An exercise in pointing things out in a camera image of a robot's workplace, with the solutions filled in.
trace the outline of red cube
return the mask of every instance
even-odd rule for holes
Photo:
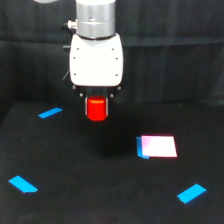
[[[103,121],[107,117],[106,98],[92,96],[87,99],[87,117],[92,121]]]

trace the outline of black background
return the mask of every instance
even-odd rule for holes
[[[221,0],[117,0],[116,32],[130,83],[116,102],[222,98],[223,12]],[[0,120],[16,100],[76,102],[62,84],[69,69],[62,46],[70,36],[60,29],[75,19],[74,0],[0,1]]]

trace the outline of black table surface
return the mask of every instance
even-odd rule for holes
[[[104,122],[80,109],[16,102],[0,126],[1,224],[224,223],[224,107],[115,104]],[[173,135],[178,158],[137,156],[136,137]],[[38,191],[9,183],[20,176]],[[207,191],[187,204],[177,195]]]

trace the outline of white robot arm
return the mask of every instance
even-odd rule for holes
[[[116,88],[121,88],[123,49],[115,32],[115,3],[116,0],[76,0],[77,19],[61,25],[72,34],[67,50],[73,89],[80,90],[85,114],[92,121],[106,119],[109,99],[114,97]]]

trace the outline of blue tape marker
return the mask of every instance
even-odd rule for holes
[[[189,189],[187,189],[183,193],[177,195],[177,197],[182,202],[187,203],[187,202],[191,201],[192,199],[194,199],[195,197],[197,197],[198,195],[202,194],[205,191],[206,191],[205,188],[201,187],[198,184],[195,184],[194,186],[190,187]]]
[[[46,117],[49,117],[49,116],[51,116],[51,115],[53,115],[53,114],[56,114],[56,113],[58,113],[58,112],[60,112],[60,111],[62,111],[62,109],[56,107],[56,108],[54,108],[54,109],[52,109],[52,110],[49,110],[49,111],[44,112],[44,113],[42,113],[42,114],[39,114],[39,117],[41,117],[41,118],[46,118]]]
[[[141,137],[137,137],[137,150],[138,150],[139,157],[142,157],[143,159],[149,159],[148,156],[144,156],[142,154],[142,138]]]
[[[26,182],[21,177],[17,176],[9,180],[9,183],[17,187],[19,190],[21,190],[23,193],[27,192],[36,192],[37,188]]]

